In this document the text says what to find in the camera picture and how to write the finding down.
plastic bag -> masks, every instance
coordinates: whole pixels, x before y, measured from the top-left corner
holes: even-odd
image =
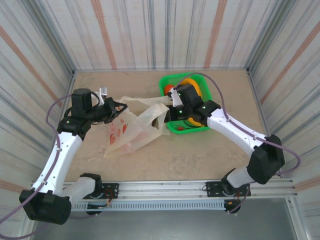
[[[172,104],[168,96],[154,98],[132,98],[117,100],[128,108],[107,125],[108,143],[105,158],[133,153],[161,135],[169,135],[164,120]]]

yellow object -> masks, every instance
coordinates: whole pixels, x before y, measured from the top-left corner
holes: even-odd
[[[194,87],[196,93],[202,98],[202,92],[200,90],[198,83],[195,80],[193,80],[192,78],[186,78],[185,80],[183,80],[181,82],[181,85],[186,85],[186,84],[191,84]],[[192,117],[189,117],[188,121],[192,125],[197,126],[197,127],[202,125],[200,122],[195,121]]]

green tray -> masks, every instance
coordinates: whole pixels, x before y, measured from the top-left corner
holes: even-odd
[[[191,72],[172,74],[172,75],[167,75],[161,78],[159,81],[159,89],[160,89],[161,96],[165,95],[164,89],[166,85],[172,84],[175,86],[177,83],[179,83],[180,80],[182,80],[186,75],[190,73]],[[204,102],[207,100],[212,100],[205,78],[202,75],[197,75],[197,74],[190,76],[190,78],[193,79],[199,85],[199,88],[202,93],[202,100]],[[192,126],[192,124],[188,120],[186,120],[186,123]],[[182,120],[168,122],[166,126],[171,132],[175,134],[188,134],[188,133],[195,133],[195,132],[200,132],[200,131],[205,131],[210,129],[210,127],[207,127],[207,126],[191,128],[187,126]],[[183,127],[186,129],[178,130],[178,127]]]

beige table surface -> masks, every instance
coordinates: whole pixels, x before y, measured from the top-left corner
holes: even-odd
[[[227,111],[255,131],[263,133],[258,110],[244,70],[206,70],[219,85]],[[132,71],[78,73],[74,89],[97,91],[108,87],[114,100],[122,96],[160,96],[161,77],[177,71]],[[212,98],[221,104],[214,85],[207,81]],[[231,140],[215,130],[160,136],[134,153],[104,158],[107,127],[93,125],[77,151],[66,181],[82,173],[100,174],[103,181],[153,181],[220,179],[232,168],[248,164],[249,157]]]

striped wall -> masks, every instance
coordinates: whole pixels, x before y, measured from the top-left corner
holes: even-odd
[[[320,1],[294,1],[251,66],[266,124],[302,157],[292,174],[313,239],[320,240]],[[287,167],[296,163],[285,155]]]
[[[53,141],[46,112],[65,94],[71,76],[29,11],[26,2],[0,1],[0,218],[41,173]],[[59,116],[57,105],[50,121]],[[23,215],[1,224],[0,233],[17,235]]]
[[[244,67],[278,0],[36,0],[77,70]]]

